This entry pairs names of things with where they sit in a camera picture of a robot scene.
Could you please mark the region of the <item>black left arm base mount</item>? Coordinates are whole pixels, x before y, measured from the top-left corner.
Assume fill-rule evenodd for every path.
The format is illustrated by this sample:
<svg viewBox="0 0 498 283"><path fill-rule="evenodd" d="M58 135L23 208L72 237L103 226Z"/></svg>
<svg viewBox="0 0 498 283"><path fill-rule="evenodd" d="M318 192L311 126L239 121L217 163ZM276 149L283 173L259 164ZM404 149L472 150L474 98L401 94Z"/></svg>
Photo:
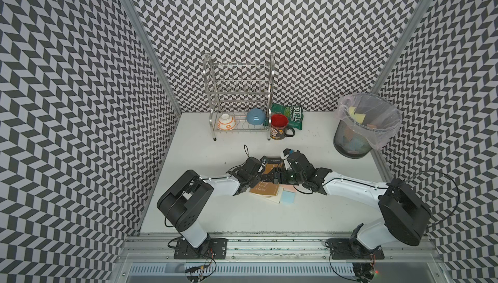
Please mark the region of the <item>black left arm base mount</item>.
<svg viewBox="0 0 498 283"><path fill-rule="evenodd" d="M193 247L186 239L177 241L174 253L175 260L193 260L213 258L224 260L228 247L227 238L207 238L198 248Z"/></svg>

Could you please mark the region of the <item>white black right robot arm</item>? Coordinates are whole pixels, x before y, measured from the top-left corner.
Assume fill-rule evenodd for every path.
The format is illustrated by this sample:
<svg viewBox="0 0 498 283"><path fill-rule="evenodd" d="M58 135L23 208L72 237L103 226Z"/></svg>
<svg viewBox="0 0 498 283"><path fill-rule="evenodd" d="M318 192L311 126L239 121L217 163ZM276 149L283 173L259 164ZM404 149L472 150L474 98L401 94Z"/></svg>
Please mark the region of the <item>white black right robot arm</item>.
<svg viewBox="0 0 498 283"><path fill-rule="evenodd" d="M371 253L394 241L413 247L420 244L432 216L431 209L406 182L371 182L328 168L315 168L303 153L289 148L281 158L293 179L312 194L344 197L380 212L380 218L360 223L354 229L348 239L351 252Z"/></svg>

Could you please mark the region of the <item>pink sticky note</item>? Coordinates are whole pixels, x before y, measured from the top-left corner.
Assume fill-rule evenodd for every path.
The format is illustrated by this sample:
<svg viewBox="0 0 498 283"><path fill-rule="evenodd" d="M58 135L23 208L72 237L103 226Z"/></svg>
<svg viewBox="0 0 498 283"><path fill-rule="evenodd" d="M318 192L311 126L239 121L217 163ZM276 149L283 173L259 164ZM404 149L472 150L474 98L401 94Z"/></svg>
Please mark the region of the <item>pink sticky note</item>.
<svg viewBox="0 0 498 283"><path fill-rule="evenodd" d="M284 191L296 192L296 189L293 185L281 185L281 187L284 189Z"/></svg>

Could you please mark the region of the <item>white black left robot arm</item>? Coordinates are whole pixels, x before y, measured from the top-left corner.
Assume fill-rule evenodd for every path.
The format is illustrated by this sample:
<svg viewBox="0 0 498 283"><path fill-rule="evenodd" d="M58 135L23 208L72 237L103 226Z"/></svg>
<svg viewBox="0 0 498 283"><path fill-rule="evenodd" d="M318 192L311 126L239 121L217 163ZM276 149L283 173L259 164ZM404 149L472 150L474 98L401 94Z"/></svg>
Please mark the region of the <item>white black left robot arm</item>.
<svg viewBox="0 0 498 283"><path fill-rule="evenodd" d="M263 163L254 157L214 178L202 178L194 170L187 170L159 198L156 207L164 215L166 226L175 228L191 248L204 251L210 236L197 219L208 200L246 192L261 181L263 172Z"/></svg>

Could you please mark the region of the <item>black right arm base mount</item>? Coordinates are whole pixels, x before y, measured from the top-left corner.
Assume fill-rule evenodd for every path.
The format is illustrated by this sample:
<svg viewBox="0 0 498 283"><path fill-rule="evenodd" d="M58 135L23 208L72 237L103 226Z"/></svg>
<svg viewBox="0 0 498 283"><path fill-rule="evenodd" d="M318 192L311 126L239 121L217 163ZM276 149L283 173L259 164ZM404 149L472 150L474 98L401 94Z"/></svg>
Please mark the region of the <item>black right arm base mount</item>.
<svg viewBox="0 0 498 283"><path fill-rule="evenodd" d="M381 247L366 249L357 242L351 243L345 238L330 238L325 242L333 260L384 260Z"/></svg>

